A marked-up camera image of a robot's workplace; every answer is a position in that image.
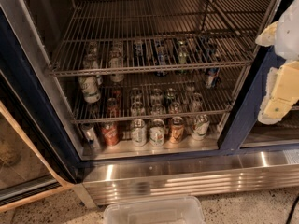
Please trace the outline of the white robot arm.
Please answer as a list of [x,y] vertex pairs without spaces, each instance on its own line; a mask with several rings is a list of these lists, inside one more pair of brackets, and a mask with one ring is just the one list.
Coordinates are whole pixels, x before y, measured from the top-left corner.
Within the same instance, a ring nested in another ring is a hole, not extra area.
[[271,67],[266,80],[258,121],[272,125],[282,120],[299,101],[299,0],[293,0],[278,21],[267,26],[255,39],[257,45],[274,47],[285,59],[280,68]]

